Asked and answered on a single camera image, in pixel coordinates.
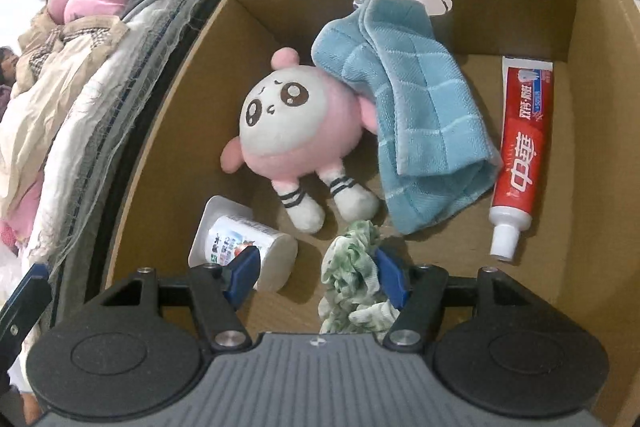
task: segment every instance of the toothpaste label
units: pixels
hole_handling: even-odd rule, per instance
[[[496,182],[494,205],[513,206],[529,214],[532,211],[551,89],[551,71],[507,69],[500,151],[504,167]]]

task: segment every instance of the red toothpaste tube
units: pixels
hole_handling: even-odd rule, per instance
[[[531,225],[551,118],[553,64],[503,57],[502,82],[504,117],[500,155],[504,165],[495,183],[489,220],[495,227],[491,255],[510,263],[520,232]]]

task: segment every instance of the gray gripper base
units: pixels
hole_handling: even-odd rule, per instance
[[[47,414],[39,427],[94,426]],[[118,427],[602,427],[586,411],[556,420],[510,419],[462,401],[417,355],[372,335],[267,333],[222,355],[166,409]]]

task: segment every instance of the blue checkered cloth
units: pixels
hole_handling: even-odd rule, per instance
[[[494,185],[499,153],[423,4],[364,0],[322,29],[311,55],[376,103],[380,178],[399,232],[436,225]]]

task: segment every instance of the plastic bag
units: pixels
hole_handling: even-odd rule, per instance
[[[0,307],[9,300],[20,280],[22,280],[20,260],[7,245],[0,243]]]

